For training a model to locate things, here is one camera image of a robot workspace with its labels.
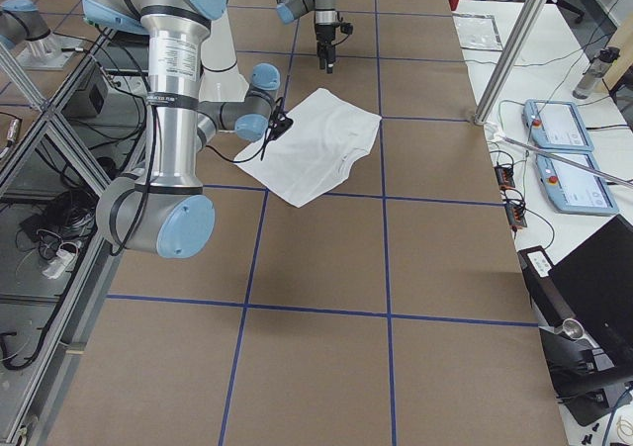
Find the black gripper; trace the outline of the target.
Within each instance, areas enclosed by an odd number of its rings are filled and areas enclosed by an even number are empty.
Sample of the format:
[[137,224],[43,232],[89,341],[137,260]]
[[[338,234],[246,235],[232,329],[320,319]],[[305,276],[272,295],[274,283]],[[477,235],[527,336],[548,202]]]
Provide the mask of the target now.
[[288,131],[294,120],[290,118],[287,112],[284,109],[285,98],[280,97],[276,100],[274,104],[274,108],[269,118],[268,130],[266,134],[266,139],[262,144],[261,152],[260,152],[260,161],[262,161],[266,154],[266,149],[269,143],[273,140],[281,137],[286,131]]
[[336,32],[347,37],[353,34],[353,25],[345,22],[339,13],[315,13],[316,55],[319,68],[327,74],[333,72],[336,63]]

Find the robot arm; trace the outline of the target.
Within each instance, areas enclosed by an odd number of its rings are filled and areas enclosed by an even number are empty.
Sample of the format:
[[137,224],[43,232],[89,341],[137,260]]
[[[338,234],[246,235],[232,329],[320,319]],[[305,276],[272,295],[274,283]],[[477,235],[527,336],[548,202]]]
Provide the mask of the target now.
[[268,143],[292,126],[277,95],[279,71],[256,65],[240,102],[203,101],[202,45],[226,0],[82,0],[82,6],[96,25],[149,37],[145,158],[100,196],[98,232],[114,256],[130,249],[191,257],[216,221],[195,174],[197,154],[216,131]]
[[353,25],[343,19],[337,0],[276,0],[276,11],[284,24],[313,14],[319,68],[331,74],[337,47],[353,34]]

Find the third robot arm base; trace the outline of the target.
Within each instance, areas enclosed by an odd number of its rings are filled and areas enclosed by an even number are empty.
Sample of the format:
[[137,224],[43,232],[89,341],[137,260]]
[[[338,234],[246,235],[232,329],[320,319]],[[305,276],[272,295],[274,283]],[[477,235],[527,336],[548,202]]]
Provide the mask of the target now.
[[16,59],[28,70],[61,70],[83,48],[81,38],[54,33],[32,0],[1,3],[1,44],[8,50],[22,46]]

